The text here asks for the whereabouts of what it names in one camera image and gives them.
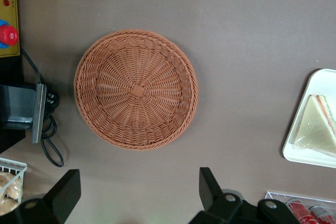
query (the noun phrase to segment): bolt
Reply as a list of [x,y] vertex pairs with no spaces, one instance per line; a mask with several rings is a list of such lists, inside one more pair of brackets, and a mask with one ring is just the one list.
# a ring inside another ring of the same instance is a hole
[[235,196],[233,196],[231,194],[226,195],[225,198],[226,198],[227,201],[230,201],[230,202],[236,201]]
[[25,205],[25,208],[26,209],[29,209],[29,208],[33,208],[37,205],[36,201],[31,201],[31,202],[28,202],[26,205]]
[[270,200],[266,201],[265,205],[271,209],[276,209],[278,207],[273,201]]

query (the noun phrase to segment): plastic container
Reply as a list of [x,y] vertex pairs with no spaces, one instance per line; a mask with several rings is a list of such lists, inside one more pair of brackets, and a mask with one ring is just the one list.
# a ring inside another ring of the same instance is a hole
[[309,95],[311,94],[325,95],[326,97],[335,96],[336,71],[331,69],[321,69],[312,74],[302,96],[282,152],[284,157],[289,161],[336,168],[336,157],[294,145],[304,109],[308,102]]
[[266,193],[265,199],[276,199],[284,204],[286,204],[288,201],[292,199],[298,199],[307,209],[310,209],[311,207],[314,206],[320,206],[325,211],[327,211],[334,219],[336,219],[336,201],[330,199],[314,198],[311,196],[303,196],[303,195],[293,195],[275,191],[268,191]]
[[[13,179],[11,179],[6,186],[0,189],[0,195],[3,194],[3,192],[12,184],[14,181],[20,177],[21,181],[23,183],[23,175],[25,171],[27,170],[27,164],[10,160],[10,159],[5,159],[0,157],[0,171],[5,172],[5,173],[11,173],[14,176]],[[21,204],[22,196],[18,198],[18,203]]]

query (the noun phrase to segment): red button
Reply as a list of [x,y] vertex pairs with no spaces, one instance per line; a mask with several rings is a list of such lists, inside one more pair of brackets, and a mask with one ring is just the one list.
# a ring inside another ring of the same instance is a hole
[[11,3],[9,0],[4,0],[4,6],[9,6]]
[[0,42],[4,45],[13,46],[17,43],[19,34],[13,26],[0,26]]

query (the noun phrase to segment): wicker basket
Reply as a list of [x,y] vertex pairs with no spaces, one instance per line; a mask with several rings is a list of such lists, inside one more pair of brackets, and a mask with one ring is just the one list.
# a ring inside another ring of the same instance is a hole
[[198,87],[186,55],[150,31],[121,30],[96,41],[76,71],[80,114],[102,139],[149,150],[176,139],[196,110]]

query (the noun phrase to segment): black cable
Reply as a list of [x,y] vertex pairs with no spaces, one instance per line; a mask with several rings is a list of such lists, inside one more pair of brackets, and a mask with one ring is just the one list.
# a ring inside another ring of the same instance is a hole
[[[57,131],[57,124],[55,119],[53,118],[52,115],[50,115],[47,119],[50,119],[50,125],[45,129],[42,130],[42,134],[41,134],[41,145],[42,145],[42,149],[44,151],[44,153],[47,156],[47,159],[55,166],[57,167],[63,167],[64,166],[64,159],[61,155],[61,153],[59,152],[59,150],[56,148],[56,146],[52,143],[52,141],[50,140],[50,138],[52,136],[54,136],[56,134]],[[46,148],[46,144],[44,141],[47,141],[47,143],[51,146],[51,148],[53,148],[53,150],[55,151],[55,153],[58,155],[59,159],[60,159],[60,164],[56,163],[50,156],[50,154],[47,151]]]
[[27,61],[29,62],[29,64],[31,65],[31,67],[33,68],[33,70],[35,71],[35,73],[37,74],[38,79],[40,80],[40,82],[42,84],[46,84],[46,82],[44,81],[44,79],[43,79],[40,71],[38,71],[38,69],[35,66],[35,64],[33,63],[32,59],[29,57],[29,55],[26,53],[26,51],[22,47],[20,47],[20,49],[21,49],[21,52],[24,55],[24,57],[27,59]]
[[[36,72],[38,78],[39,78],[39,82],[41,84],[46,84],[45,80],[43,79],[40,71],[38,71],[37,67],[35,66],[35,64],[33,63],[33,61],[31,60],[31,58],[29,57],[29,55],[26,53],[26,51],[21,47],[21,52],[22,54],[25,56],[25,58],[27,59],[27,61],[29,62],[29,64],[31,65],[31,67],[34,69],[34,71]],[[44,151],[44,153],[46,154],[47,159],[55,166],[57,167],[63,167],[64,166],[64,159],[61,155],[61,153],[59,152],[59,150],[56,148],[56,146],[52,143],[52,141],[50,140],[50,138],[52,136],[54,136],[56,134],[57,131],[57,123],[55,121],[55,119],[53,118],[53,116],[51,115],[55,108],[58,106],[58,99],[59,96],[53,92],[49,92],[49,94],[51,95],[51,97],[55,97],[54,100],[51,100],[52,98],[48,98],[47,102],[45,104],[45,113],[44,113],[44,118],[43,118],[43,122],[47,122],[48,120],[50,120],[50,124],[49,126],[42,130],[42,134],[41,134],[41,145],[42,145],[42,149]],[[57,154],[57,156],[60,159],[60,164],[58,164],[57,162],[55,162],[50,154],[47,151],[46,148],[46,144],[45,141],[47,141],[47,143],[51,146],[51,148],[55,151],[55,153]]]

